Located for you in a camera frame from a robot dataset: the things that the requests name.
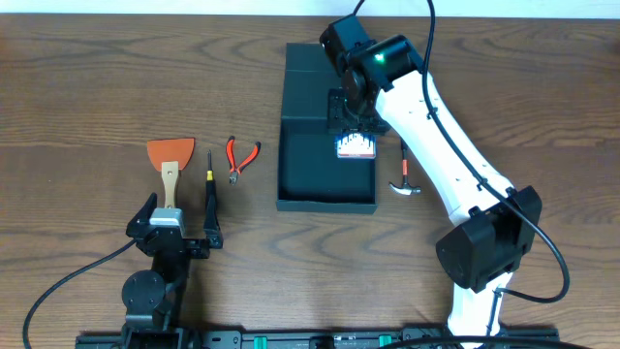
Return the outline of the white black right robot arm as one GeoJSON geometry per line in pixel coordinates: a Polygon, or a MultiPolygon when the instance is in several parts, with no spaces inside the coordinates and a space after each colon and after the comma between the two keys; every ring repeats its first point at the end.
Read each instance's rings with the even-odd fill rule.
{"type": "Polygon", "coordinates": [[[320,37],[342,80],[346,105],[361,124],[387,123],[431,179],[452,230],[436,244],[454,283],[448,329],[454,335],[496,335],[501,300],[530,251],[542,212],[532,187],[516,190],[479,153],[442,101],[423,60],[402,35],[371,39],[358,18],[332,22],[320,37]]]}

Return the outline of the small black handled hammer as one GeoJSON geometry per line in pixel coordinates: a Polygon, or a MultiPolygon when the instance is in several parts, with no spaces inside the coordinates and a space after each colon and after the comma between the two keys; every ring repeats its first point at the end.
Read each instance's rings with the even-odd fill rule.
{"type": "Polygon", "coordinates": [[[411,196],[421,193],[421,188],[419,186],[412,186],[409,182],[409,162],[408,162],[408,146],[406,145],[403,139],[400,139],[400,148],[401,148],[401,170],[402,170],[402,183],[400,186],[395,185],[393,182],[390,182],[389,188],[396,194],[401,196],[411,196]]]}

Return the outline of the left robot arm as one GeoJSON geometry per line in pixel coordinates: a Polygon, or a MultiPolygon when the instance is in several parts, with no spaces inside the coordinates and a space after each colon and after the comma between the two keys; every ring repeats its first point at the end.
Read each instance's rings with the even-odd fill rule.
{"type": "Polygon", "coordinates": [[[157,206],[151,194],[127,225],[126,235],[152,259],[151,268],[132,274],[122,288],[126,306],[122,348],[201,348],[198,330],[178,324],[190,264],[223,247],[216,195],[207,195],[203,238],[184,237],[182,210],[157,206]]]}

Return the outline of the yellow black screwdriver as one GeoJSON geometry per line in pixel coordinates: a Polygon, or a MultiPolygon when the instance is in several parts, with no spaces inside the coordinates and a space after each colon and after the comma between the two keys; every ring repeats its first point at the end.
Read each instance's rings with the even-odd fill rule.
{"type": "Polygon", "coordinates": [[[207,210],[215,211],[217,209],[217,196],[216,196],[216,184],[214,178],[214,172],[212,167],[212,153],[211,150],[207,151],[207,173],[205,182],[205,208],[207,210]]]}

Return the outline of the clear precision screwdriver case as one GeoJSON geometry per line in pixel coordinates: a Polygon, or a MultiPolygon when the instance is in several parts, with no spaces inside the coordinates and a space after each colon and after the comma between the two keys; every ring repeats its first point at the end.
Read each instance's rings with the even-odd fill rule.
{"type": "Polygon", "coordinates": [[[340,159],[374,159],[376,138],[362,133],[344,134],[336,138],[335,149],[340,159]]]}

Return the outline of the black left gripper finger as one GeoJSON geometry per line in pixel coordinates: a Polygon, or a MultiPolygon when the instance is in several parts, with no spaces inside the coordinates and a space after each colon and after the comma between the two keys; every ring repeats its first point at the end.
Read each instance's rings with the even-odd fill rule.
{"type": "Polygon", "coordinates": [[[146,200],[145,204],[137,213],[137,223],[139,225],[148,225],[150,217],[157,208],[157,194],[152,193],[146,200]]]}
{"type": "Polygon", "coordinates": [[[205,219],[202,230],[206,236],[210,248],[223,248],[224,240],[217,218],[217,199],[215,195],[209,195],[206,200],[205,219]]]}

